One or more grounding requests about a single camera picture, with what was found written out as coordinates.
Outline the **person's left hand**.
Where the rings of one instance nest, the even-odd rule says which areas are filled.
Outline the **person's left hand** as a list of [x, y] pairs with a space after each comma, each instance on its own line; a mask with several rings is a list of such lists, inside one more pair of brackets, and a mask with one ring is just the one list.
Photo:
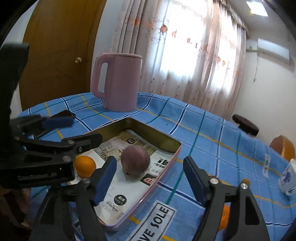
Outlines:
[[31, 229], [28, 223], [31, 189], [6, 189], [1, 186], [1, 226]]

